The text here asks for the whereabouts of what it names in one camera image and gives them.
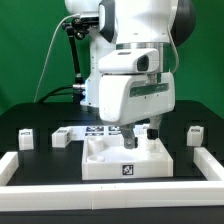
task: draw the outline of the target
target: wall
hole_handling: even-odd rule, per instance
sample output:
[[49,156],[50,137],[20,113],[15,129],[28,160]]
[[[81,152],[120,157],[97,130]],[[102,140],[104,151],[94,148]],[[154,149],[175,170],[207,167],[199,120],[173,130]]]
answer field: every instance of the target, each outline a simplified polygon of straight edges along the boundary
[[[223,6],[220,0],[193,0],[197,26],[178,48],[176,98],[197,100],[224,117]],[[56,25],[68,13],[63,0],[1,0],[0,114],[15,104],[33,102]],[[78,43],[81,70],[89,73],[88,39]],[[72,84],[74,72],[66,33],[59,31],[40,88],[43,96]],[[71,101],[66,97],[57,100]]]

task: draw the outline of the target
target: cable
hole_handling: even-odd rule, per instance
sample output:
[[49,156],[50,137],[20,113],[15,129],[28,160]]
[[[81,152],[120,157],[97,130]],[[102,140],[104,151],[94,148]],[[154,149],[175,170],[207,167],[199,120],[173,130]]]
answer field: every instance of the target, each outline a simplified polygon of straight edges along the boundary
[[171,71],[171,73],[174,74],[174,73],[177,71],[178,67],[179,67],[180,60],[179,60],[179,56],[178,56],[178,53],[177,53],[176,46],[175,46],[175,44],[174,44],[174,42],[173,42],[172,35],[171,35],[171,33],[170,33],[170,27],[169,27],[169,25],[168,25],[168,27],[167,27],[167,32],[168,32],[168,36],[169,36],[169,39],[170,39],[170,44],[171,44],[171,46],[172,46],[173,53],[174,53],[174,56],[175,56],[175,61],[176,61],[176,65],[175,65],[173,71]]
[[50,46],[49,46],[49,49],[48,49],[48,53],[47,53],[47,56],[46,56],[46,59],[45,59],[44,67],[43,67],[43,70],[42,70],[42,74],[40,76],[40,80],[39,80],[39,83],[38,83],[38,86],[37,86],[37,90],[36,90],[36,94],[35,94],[35,98],[34,98],[34,103],[36,103],[36,101],[37,101],[37,96],[38,96],[39,89],[40,89],[40,86],[41,86],[41,83],[42,83],[42,79],[43,79],[43,77],[45,75],[45,71],[46,71],[46,68],[47,68],[48,60],[49,60],[49,57],[50,57],[50,54],[51,54],[51,50],[52,50],[52,47],[53,47],[53,44],[54,44],[54,41],[55,41],[56,34],[57,34],[60,26],[62,25],[62,23],[65,20],[70,19],[70,18],[74,18],[77,15],[78,14],[74,14],[74,15],[65,17],[63,20],[61,20],[61,22],[58,24],[58,26],[56,27],[56,29],[54,31],[54,34],[52,36],[51,43],[50,43]]
[[47,98],[51,97],[51,96],[57,96],[57,95],[63,95],[64,93],[58,93],[58,94],[55,94],[61,90],[65,90],[65,89],[73,89],[72,86],[62,86],[62,87],[59,87],[53,91],[51,91],[50,93],[48,93],[47,95],[45,95],[44,97],[42,97],[40,100],[38,100],[38,103],[43,103]]

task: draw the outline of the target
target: white cube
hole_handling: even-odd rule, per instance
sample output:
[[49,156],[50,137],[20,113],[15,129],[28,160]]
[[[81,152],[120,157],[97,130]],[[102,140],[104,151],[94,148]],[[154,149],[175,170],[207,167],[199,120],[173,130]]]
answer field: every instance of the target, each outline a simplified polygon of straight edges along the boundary
[[191,126],[187,133],[187,146],[200,147],[203,141],[204,127]]
[[71,142],[72,128],[61,127],[52,134],[52,147],[65,148]]
[[22,129],[19,130],[19,150],[34,149],[33,144],[33,130]]

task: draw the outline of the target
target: black table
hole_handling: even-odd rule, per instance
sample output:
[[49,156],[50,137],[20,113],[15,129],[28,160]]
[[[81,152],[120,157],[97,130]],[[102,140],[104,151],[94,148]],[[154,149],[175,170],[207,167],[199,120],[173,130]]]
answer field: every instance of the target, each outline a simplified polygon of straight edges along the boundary
[[[103,125],[97,114],[72,103],[20,104],[0,116],[0,156],[18,150],[19,129],[34,130],[35,150],[19,152],[20,167],[8,183],[14,185],[82,184],[205,180],[194,165],[193,148],[186,146],[190,126],[205,128],[203,145],[222,164],[224,120],[198,102],[177,101],[164,115],[160,139],[174,160],[174,178],[82,181],[82,141],[65,149],[52,148],[51,134],[59,127]],[[84,211],[2,212],[1,223],[223,223],[224,206],[136,208]]]

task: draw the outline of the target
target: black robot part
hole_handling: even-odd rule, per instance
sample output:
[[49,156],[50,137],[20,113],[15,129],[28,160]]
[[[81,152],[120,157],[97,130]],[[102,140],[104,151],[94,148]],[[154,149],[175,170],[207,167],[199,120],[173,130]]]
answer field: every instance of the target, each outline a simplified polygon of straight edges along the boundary
[[192,34],[196,25],[196,13],[191,0],[179,0],[171,29],[171,35],[175,46],[180,46]]

